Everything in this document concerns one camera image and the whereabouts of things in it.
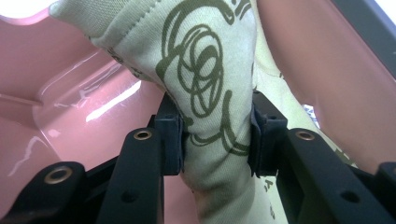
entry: stitching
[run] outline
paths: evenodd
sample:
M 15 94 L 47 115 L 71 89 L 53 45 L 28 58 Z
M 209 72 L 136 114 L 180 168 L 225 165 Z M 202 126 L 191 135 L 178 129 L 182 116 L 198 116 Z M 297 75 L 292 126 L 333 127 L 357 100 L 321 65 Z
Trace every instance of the stitching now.
M 136 22 L 134 22 L 134 23 L 131 25 L 131 27 L 129 27 L 128 31 L 126 31 L 125 34 L 122 35 L 122 37 L 120 38 L 119 43 L 122 42 L 122 40 L 123 40 L 129 33 L 131 33 L 131 31 L 136 27 L 136 25 L 139 24 L 143 19 L 145 19 L 146 16 L 147 16 L 148 14 L 150 14 L 150 13 L 152 12 L 152 10 L 153 10 L 159 3 L 161 3 L 161 1 L 162 1 L 162 0 L 156 0 L 156 1 L 154 2 L 154 4 L 153 4 L 151 7 L 148 8 L 148 11 L 146 11 L 146 12 L 143 14 L 143 16 L 141 16 L 139 19 L 137 19 Z

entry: screw hole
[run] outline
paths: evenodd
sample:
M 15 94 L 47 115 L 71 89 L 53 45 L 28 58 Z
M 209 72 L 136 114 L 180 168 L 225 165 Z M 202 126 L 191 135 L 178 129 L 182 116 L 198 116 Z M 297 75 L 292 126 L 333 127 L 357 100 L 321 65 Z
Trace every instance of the screw hole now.
M 147 140 L 152 136 L 151 132 L 149 131 L 140 131 L 134 134 L 134 138 L 137 140 Z
M 134 201 L 137 200 L 138 197 L 139 197 L 139 194 L 137 192 L 133 192 L 130 190 L 125 190 L 121 194 L 121 199 L 124 203 L 133 203 Z
M 312 141 L 315 139 L 315 136 L 312 133 L 308 133 L 308 132 L 304 132 L 304 131 L 297 132 L 296 136 L 305 140 L 305 141 Z
M 340 195 L 344 200 L 350 203 L 359 203 L 361 201 L 361 198 L 359 198 L 356 193 L 349 190 L 342 192 Z
M 46 175 L 44 182 L 50 185 L 59 184 L 68 179 L 72 174 L 73 171 L 70 167 L 57 167 Z

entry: olive green print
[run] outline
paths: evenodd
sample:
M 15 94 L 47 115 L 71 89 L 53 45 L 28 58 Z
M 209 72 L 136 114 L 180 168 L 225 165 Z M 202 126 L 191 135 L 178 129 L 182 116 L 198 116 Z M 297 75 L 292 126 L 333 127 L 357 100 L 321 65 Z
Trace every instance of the olive green print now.
M 248 0 L 240 1 L 235 11 L 220 0 L 186 0 L 178 4 L 164 22 L 163 58 L 157 64 L 156 72 L 165 83 L 165 76 L 170 66 L 176 67 L 176 74 L 171 74 L 171 76 L 177 76 L 182 90 L 190 96 L 191 112 L 197 119 L 209 117 L 216 108 L 219 110 L 220 101 L 222 101 L 219 132 L 208 138 L 191 135 L 190 140 L 194 145 L 203 147 L 221 140 L 226 151 L 238 156 L 246 156 L 248 146 L 237 142 L 230 121 L 230 103 L 233 92 L 224 90 L 223 86 L 224 66 L 221 38 L 209 25 L 204 23 L 193 25 L 182 38 L 179 37 L 183 21 L 192 12 L 202 8 L 217 10 L 226 23 L 231 26 L 234 24 L 235 17 L 239 17 L 241 20 L 251 6 Z M 180 113 L 188 129 L 195 120 L 187 117 L 183 111 Z
M 249 9 L 251 9 L 250 1 L 242 0 L 241 2 L 239 2 L 239 5 L 235 10 L 235 15 L 240 16 L 239 19 L 242 20 L 242 18 L 244 18 L 245 16 L 245 13 L 247 13 Z
M 270 207 L 270 212 L 271 212 L 271 217 L 275 220 L 276 217 L 275 217 L 275 212 L 274 212 L 274 208 L 273 208 L 272 205 L 271 205 L 271 207 Z
M 197 135 L 192 135 L 191 141 L 194 145 L 203 147 L 217 141 L 218 139 L 221 139 L 224 148 L 228 152 L 238 156 L 246 156 L 248 154 L 249 147 L 236 141 L 235 133 L 233 132 L 233 129 L 231 127 L 229 108 L 232 96 L 233 93 L 231 91 L 225 92 L 219 132 L 205 139 L 200 138 Z

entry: cream fabric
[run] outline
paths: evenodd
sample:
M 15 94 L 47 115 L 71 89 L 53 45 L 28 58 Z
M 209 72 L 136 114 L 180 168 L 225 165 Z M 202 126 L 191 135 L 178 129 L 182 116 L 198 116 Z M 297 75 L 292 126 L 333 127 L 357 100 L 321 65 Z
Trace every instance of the cream fabric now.
M 247 163 L 256 70 L 248 0 L 61 0 L 50 14 L 175 100 L 189 133 L 182 177 L 202 223 L 275 222 Z

